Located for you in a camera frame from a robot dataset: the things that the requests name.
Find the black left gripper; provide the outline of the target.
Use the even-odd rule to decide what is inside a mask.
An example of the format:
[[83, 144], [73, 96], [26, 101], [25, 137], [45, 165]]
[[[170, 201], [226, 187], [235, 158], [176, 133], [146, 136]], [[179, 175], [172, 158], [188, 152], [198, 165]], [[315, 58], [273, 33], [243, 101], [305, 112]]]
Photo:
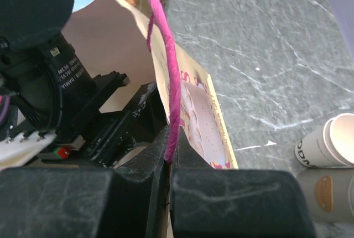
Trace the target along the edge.
[[128, 85], [125, 74], [86, 77], [58, 90], [59, 120], [55, 161], [77, 166], [113, 166], [135, 146], [151, 143], [165, 127], [163, 105], [155, 82], [140, 86], [124, 108], [102, 113], [100, 106]]

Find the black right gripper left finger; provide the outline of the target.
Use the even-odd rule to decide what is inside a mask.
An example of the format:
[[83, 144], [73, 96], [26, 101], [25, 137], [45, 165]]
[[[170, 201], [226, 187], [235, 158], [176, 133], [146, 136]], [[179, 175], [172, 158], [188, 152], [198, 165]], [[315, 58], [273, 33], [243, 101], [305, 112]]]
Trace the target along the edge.
[[169, 128], [117, 169], [1, 172], [2, 237], [166, 237]]

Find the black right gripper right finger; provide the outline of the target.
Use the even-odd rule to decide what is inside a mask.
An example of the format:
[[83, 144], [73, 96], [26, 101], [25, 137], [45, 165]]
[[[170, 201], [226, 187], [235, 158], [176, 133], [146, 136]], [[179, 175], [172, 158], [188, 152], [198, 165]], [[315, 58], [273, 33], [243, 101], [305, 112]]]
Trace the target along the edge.
[[213, 169], [184, 131], [170, 178], [174, 237], [315, 237], [304, 194], [285, 171]]

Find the pink white paper bag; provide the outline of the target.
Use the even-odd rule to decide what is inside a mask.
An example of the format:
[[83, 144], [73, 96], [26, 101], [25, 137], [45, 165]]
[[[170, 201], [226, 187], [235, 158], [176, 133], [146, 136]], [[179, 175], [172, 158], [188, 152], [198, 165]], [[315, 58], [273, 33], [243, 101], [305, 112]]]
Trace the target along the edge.
[[125, 73], [132, 86], [117, 91], [105, 112], [127, 103], [138, 85], [156, 82], [172, 127], [165, 155], [170, 161], [180, 131], [213, 168], [238, 167], [210, 74], [173, 38], [161, 0], [148, 0], [146, 16], [125, 0], [94, 0], [72, 13], [63, 30], [92, 76]]

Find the grey straw holder cup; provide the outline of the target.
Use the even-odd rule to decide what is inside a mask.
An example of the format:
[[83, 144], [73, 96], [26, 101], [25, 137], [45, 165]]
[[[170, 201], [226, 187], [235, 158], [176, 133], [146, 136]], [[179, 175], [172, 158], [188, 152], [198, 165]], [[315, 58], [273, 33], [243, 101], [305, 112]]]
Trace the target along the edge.
[[353, 224], [353, 169], [306, 169], [296, 179], [316, 221]]

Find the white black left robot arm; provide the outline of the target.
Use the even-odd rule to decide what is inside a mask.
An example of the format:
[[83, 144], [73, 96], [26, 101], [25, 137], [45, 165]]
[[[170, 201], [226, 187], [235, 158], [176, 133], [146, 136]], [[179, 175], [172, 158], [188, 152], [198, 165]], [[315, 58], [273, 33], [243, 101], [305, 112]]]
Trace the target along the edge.
[[1, 168], [45, 163], [112, 166], [166, 126], [155, 83], [124, 109], [101, 106], [129, 77], [90, 76], [62, 29], [87, 0], [1, 0]]

